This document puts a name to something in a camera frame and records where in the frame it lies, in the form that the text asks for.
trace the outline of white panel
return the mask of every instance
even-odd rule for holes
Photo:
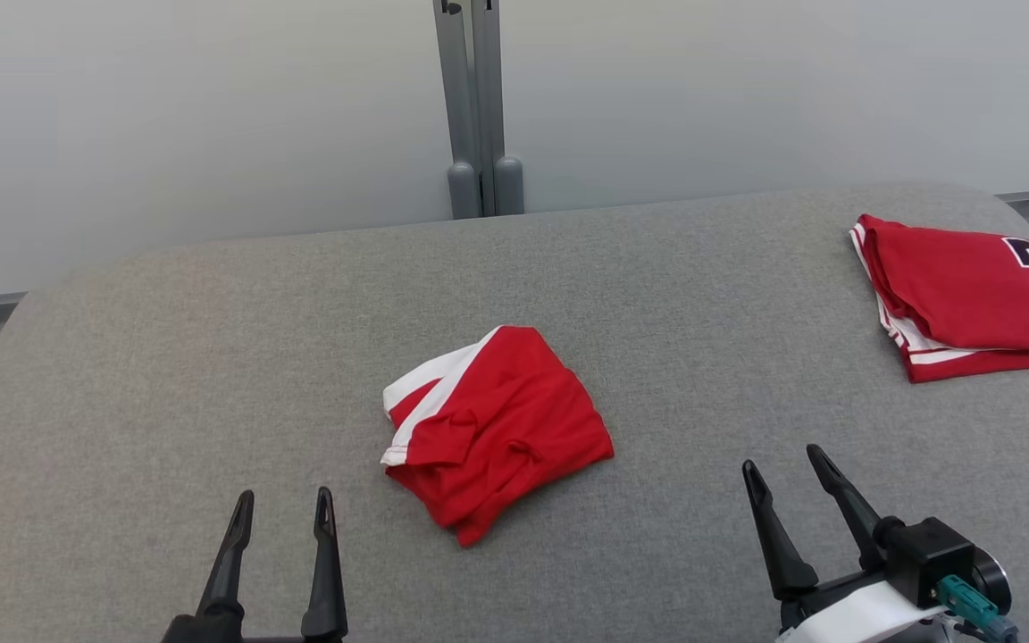
[[[451,162],[430,1],[0,0],[0,293],[449,219]]]
[[[504,0],[528,212],[868,180],[1029,191],[1029,0]]]

